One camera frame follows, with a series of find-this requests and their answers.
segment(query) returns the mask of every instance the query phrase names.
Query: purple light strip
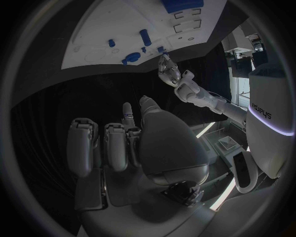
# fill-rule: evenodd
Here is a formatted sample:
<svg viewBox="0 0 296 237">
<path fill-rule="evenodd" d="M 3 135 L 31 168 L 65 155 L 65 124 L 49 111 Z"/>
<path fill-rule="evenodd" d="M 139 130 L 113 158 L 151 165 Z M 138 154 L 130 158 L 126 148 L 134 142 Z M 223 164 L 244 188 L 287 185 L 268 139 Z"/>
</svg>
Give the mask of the purple light strip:
<svg viewBox="0 0 296 237">
<path fill-rule="evenodd" d="M 267 127 L 271 128 L 272 130 L 285 135 L 285 136 L 294 136 L 293 132 L 283 132 L 281 130 L 278 130 L 276 128 L 274 128 L 273 126 L 271 126 L 270 124 L 268 124 L 267 122 L 265 122 L 263 119 L 261 119 L 258 115 L 255 114 L 255 112 L 253 111 L 253 109 L 251 109 L 250 105 L 249 105 L 249 111 L 251 112 L 252 115 L 254 115 L 258 120 L 260 120 L 261 122 L 263 122 Z"/>
</svg>

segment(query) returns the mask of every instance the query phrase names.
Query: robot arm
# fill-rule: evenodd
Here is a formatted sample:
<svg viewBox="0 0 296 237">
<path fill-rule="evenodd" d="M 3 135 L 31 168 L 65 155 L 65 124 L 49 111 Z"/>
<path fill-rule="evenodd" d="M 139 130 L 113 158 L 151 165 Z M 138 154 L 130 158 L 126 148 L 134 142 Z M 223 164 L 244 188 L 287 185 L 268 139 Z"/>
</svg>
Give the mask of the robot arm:
<svg viewBox="0 0 296 237">
<path fill-rule="evenodd" d="M 198 107 L 209 107 L 217 114 L 224 114 L 227 117 L 246 127 L 247 112 L 241 108 L 227 103 L 225 99 L 211 95 L 204 88 L 198 86 L 192 79 L 194 74 L 186 70 L 182 78 L 178 67 L 172 62 L 168 55 L 162 55 L 159 60 L 158 76 L 166 84 L 175 87 L 174 92 L 183 102 L 193 103 Z"/>
</svg>

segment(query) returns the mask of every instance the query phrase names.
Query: vent grille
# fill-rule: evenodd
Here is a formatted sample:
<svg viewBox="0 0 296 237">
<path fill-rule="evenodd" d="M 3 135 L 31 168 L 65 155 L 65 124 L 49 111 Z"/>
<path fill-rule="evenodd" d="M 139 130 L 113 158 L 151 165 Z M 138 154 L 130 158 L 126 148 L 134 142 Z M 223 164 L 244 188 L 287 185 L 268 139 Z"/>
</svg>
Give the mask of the vent grille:
<svg viewBox="0 0 296 237">
<path fill-rule="evenodd" d="M 234 141 L 231 137 L 227 136 L 227 137 L 223 137 L 221 139 L 218 140 L 221 145 L 226 149 L 229 150 L 231 148 L 233 148 L 235 145 L 237 145 L 237 142 Z"/>
</svg>

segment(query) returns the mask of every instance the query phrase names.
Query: light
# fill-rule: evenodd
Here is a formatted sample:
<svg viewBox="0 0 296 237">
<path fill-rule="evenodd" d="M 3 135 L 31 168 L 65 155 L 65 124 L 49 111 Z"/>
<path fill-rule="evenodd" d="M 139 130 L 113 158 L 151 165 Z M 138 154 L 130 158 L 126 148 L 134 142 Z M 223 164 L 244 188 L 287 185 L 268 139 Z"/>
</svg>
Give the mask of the light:
<svg viewBox="0 0 296 237">
<path fill-rule="evenodd" d="M 249 105 L 249 111 L 251 112 L 252 115 L 254 115 L 258 120 L 260 120 L 261 122 L 263 122 L 267 127 L 271 128 L 273 131 L 276 131 L 282 135 L 285 136 L 294 136 L 293 132 L 283 132 L 279 129 L 276 129 L 275 127 L 273 127 L 272 125 L 268 124 L 267 122 L 265 122 L 263 119 L 261 119 L 258 115 L 255 114 L 255 112 L 253 111 L 253 109 L 251 109 L 250 105 Z"/>
<path fill-rule="evenodd" d="M 219 206 L 222 205 L 222 203 L 225 201 L 225 199 L 229 196 L 229 194 L 233 190 L 234 186 L 235 186 L 235 180 L 233 178 L 232 181 L 230 182 L 230 184 L 228 185 L 228 187 L 221 194 L 221 196 L 217 199 L 217 201 L 215 201 L 215 203 L 210 207 L 210 209 L 212 209 L 213 211 L 216 211 L 219 208 Z"/>
<path fill-rule="evenodd" d="M 200 138 L 206 131 L 210 129 L 211 126 L 214 125 L 215 122 L 210 123 L 208 126 L 205 127 L 200 133 L 196 135 L 197 138 Z"/>
</svg>

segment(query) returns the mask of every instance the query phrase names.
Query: black backdrop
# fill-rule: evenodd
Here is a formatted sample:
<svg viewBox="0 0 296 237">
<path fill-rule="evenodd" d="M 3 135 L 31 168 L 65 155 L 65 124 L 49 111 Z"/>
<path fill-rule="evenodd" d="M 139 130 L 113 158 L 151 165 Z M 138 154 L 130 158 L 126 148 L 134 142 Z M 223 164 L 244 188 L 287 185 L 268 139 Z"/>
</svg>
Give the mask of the black backdrop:
<svg viewBox="0 0 296 237">
<path fill-rule="evenodd" d="M 222 44 L 205 57 L 178 63 L 181 73 L 195 74 L 198 85 L 231 100 L 227 62 Z M 74 79 L 51 86 L 12 109 L 13 140 L 17 158 L 33 194 L 62 226 L 73 234 L 80 223 L 74 212 L 75 178 L 66 165 L 67 132 L 74 118 L 90 118 L 103 127 L 121 122 L 122 104 L 130 102 L 140 126 L 138 101 L 147 95 L 188 125 L 227 119 L 208 108 L 180 101 L 173 87 L 157 71 L 116 73 Z"/>
</svg>

